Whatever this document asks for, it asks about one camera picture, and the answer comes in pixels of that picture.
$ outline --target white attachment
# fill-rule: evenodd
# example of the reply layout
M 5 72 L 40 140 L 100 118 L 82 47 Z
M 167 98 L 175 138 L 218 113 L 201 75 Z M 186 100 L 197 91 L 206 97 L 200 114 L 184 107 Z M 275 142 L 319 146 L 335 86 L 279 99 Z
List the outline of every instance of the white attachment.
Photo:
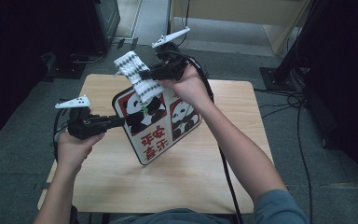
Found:
M 77 97 L 73 100 L 63 102 L 61 104 L 56 104 L 55 107 L 57 109 L 64 109 L 64 108 L 74 108 L 74 107 L 86 107 L 90 105 L 89 98 L 87 98 L 87 95 L 83 95 L 80 97 Z
M 189 32 L 190 28 L 187 26 L 184 30 L 175 32 L 173 34 L 170 35 L 162 35 L 161 38 L 156 42 L 156 43 L 152 43 L 152 48 L 156 48 L 160 45 L 163 45 L 165 43 L 170 42 L 171 40 L 175 39 L 176 37 L 178 37 L 179 35 L 184 35 L 185 33 Z

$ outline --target panda picture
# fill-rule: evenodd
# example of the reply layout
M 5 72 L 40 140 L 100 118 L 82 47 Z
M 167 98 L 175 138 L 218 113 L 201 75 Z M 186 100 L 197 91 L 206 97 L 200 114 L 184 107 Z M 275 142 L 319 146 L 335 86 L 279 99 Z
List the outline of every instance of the panda picture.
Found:
M 142 102 L 139 95 L 134 93 L 128 101 L 123 102 L 123 107 L 126 110 L 126 123 L 132 136 L 166 115 L 166 107 L 162 96 L 155 96 L 146 102 Z
M 199 121 L 199 115 L 193 106 L 181 101 L 172 111 L 172 138 L 173 140 L 188 132 Z

